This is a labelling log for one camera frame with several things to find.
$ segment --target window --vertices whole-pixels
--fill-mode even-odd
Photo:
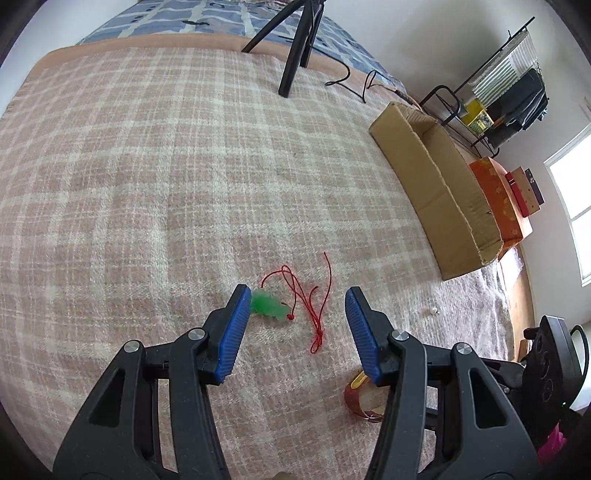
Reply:
[[[591,125],[546,163],[570,219],[583,285],[591,283]]]

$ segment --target orange box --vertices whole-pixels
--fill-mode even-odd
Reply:
[[[505,178],[507,171],[498,162],[492,158],[481,158],[470,163],[470,168],[501,231],[503,248],[498,257],[501,259],[511,247],[532,232],[530,220],[521,214],[509,182]]]

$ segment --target pink fabric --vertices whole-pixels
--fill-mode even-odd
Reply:
[[[566,437],[558,429],[558,425],[548,436],[546,443],[538,450],[538,460],[542,467],[548,465],[566,443]]]

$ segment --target blue checkered bedsheet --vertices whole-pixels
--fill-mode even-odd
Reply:
[[[80,44],[122,38],[132,35],[159,33],[223,33],[254,37],[254,35],[281,9],[275,2],[247,3],[232,0],[144,0],[98,28]],[[283,37],[293,38],[300,21],[301,10],[294,13],[266,40],[287,44]],[[188,25],[190,20],[198,25]],[[399,80],[388,75],[380,63],[351,35],[328,17],[323,17],[314,46],[319,53],[337,58],[347,65],[368,73],[377,70],[386,75],[385,83],[405,92]]]

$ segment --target black cable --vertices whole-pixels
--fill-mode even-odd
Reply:
[[[283,38],[283,39],[285,39],[287,41],[293,42],[293,38],[285,37],[283,35],[277,35],[277,36],[279,38]],[[415,103],[413,101],[409,101],[409,98],[405,98],[406,96],[402,92],[400,92],[399,90],[388,88],[388,87],[386,87],[385,85],[383,85],[381,83],[372,84],[372,82],[374,81],[374,78],[375,78],[376,74],[379,74],[383,78],[389,80],[389,78],[386,75],[384,75],[383,73],[381,73],[379,70],[370,70],[369,73],[367,74],[367,76],[365,77],[365,82],[363,83],[363,92],[362,93],[355,92],[355,90],[353,90],[351,87],[349,87],[349,86],[347,86],[347,85],[345,85],[343,83],[345,80],[348,80],[348,78],[351,77],[351,68],[344,61],[342,61],[342,60],[340,60],[340,59],[338,59],[336,57],[333,57],[332,55],[326,53],[324,50],[321,50],[321,49],[315,47],[314,45],[311,45],[310,47],[312,47],[312,49],[313,50],[316,50],[318,53],[322,53],[322,55],[326,55],[328,58],[333,59],[334,61],[340,63],[343,67],[345,67],[347,69],[347,75],[345,75],[343,78],[341,78],[339,80],[330,80],[329,82],[326,82],[324,84],[325,86],[330,87],[332,85],[339,85],[339,86],[341,86],[343,88],[346,88],[352,94],[354,94],[354,95],[358,96],[359,98],[361,98],[361,101],[363,103],[367,103],[367,101],[365,100],[365,92],[367,90],[369,90],[371,87],[376,86],[376,85],[379,85],[380,87],[383,87],[383,88],[385,88],[386,90],[388,90],[388,91],[390,91],[392,93],[396,93],[401,99],[405,100],[406,102],[408,102],[408,103]]]
[[[574,328],[570,331],[570,336],[573,336],[574,332],[579,332],[581,334],[581,340],[583,341],[583,349],[585,351],[585,367],[583,370],[584,383],[585,379],[587,378],[587,372],[589,371],[589,343],[587,341],[587,334],[585,334],[583,327],[581,327],[580,325],[575,325]]]

